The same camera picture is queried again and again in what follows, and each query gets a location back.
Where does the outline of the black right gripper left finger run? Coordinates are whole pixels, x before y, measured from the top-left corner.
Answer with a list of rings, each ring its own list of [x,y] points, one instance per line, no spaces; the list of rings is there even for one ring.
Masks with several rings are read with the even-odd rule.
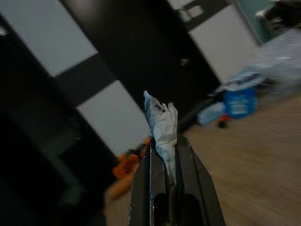
[[[168,195],[168,174],[152,138],[133,177],[127,224],[169,225]]]

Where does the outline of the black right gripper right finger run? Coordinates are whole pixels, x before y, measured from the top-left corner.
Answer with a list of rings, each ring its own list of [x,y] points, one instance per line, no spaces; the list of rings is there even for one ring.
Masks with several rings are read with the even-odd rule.
[[[177,137],[175,162],[178,225],[226,225],[212,177],[183,135]]]

